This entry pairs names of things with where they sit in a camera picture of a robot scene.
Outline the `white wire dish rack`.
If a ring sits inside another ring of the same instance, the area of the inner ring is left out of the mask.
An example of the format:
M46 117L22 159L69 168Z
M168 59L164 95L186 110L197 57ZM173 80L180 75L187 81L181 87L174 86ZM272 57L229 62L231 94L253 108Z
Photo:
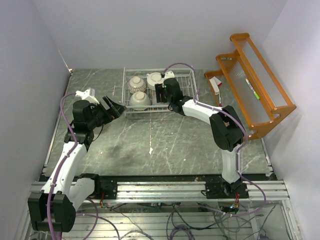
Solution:
M145 83L147 83L147 75L151 73L161 73L162 68L147 68L147 69L127 69L123 70L122 78L122 98L121 104L126 106L126 114L142 114L142 113L164 113L168 112L167 103L157 103L156 98L154 97L155 91L152 90L149 86L146 87L145 93L150 100L149 105L143 105L136 107L130 103L130 98L132 93L129 90L129 82L133 77L141 78ZM170 68L169 72L173 73L177 79L180 89L185 96L193 97L197 92L197 84L195 80L195 74L192 69L189 68Z

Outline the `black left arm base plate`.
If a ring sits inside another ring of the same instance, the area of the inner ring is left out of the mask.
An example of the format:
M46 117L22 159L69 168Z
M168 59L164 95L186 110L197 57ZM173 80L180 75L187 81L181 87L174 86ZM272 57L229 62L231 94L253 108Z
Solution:
M95 180L97 186L94 189L94 195L97 199L115 200L118 193L118 183L112 178L98 176Z

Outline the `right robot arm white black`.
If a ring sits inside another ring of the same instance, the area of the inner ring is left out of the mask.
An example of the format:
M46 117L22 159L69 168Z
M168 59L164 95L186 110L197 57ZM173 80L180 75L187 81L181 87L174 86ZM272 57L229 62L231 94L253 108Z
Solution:
M222 153L221 194L226 198L238 192L237 182L241 178L240 149L247 133L235 109L214 107L183 95L176 78L168 78L155 85L156 100L168 103L168 109L182 116L192 117L210 125L215 144Z

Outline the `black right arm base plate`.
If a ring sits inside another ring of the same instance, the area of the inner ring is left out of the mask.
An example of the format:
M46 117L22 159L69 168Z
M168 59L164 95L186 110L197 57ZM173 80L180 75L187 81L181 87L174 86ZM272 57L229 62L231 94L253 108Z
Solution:
M223 182L206 182L205 189L201 194L207 199L248 199L249 192L247 184L240 179L234 183Z

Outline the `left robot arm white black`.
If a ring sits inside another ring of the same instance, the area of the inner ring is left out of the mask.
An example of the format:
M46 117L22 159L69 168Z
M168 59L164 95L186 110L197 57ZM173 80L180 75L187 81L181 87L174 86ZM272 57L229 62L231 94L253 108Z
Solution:
M27 200L33 230L44 232L70 232L76 211L89 197L98 198L102 193L100 176L83 173L76 181L76 170L94 140L94 129L118 119L126 107L102 98L107 104L82 97L73 103L73 120L67 122L62 153L51 176L38 192Z

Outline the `pale green bowl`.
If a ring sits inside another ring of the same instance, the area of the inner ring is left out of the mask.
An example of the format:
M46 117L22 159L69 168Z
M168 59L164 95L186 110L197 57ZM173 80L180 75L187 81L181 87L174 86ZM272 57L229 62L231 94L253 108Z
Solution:
M130 97L129 104L136 111L144 111L151 105L151 100L145 92L137 91Z

